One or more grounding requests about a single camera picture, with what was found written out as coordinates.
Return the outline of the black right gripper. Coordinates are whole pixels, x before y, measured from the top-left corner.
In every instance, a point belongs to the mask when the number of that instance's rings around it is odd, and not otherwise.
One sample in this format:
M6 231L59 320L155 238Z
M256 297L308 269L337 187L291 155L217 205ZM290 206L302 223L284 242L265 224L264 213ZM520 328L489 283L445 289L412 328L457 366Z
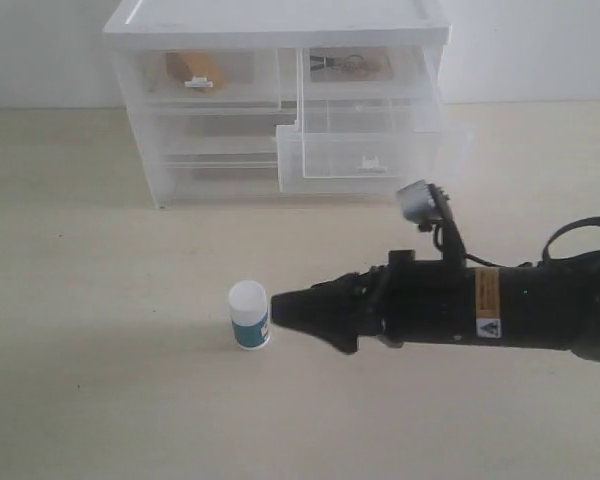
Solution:
M361 304L362 316L345 315ZM388 262L271 298L271 319L354 354L360 337L387 345L475 343L475 270L443 260L417 260L394 250Z

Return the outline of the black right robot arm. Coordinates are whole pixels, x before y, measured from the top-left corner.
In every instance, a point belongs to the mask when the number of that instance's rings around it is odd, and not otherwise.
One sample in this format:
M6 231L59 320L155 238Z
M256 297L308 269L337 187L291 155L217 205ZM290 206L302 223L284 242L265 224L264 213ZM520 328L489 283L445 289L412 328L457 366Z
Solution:
M600 250L517 267L418 260L394 250L384 265L278 293L282 328L354 354L362 337L406 343L569 351L600 362Z

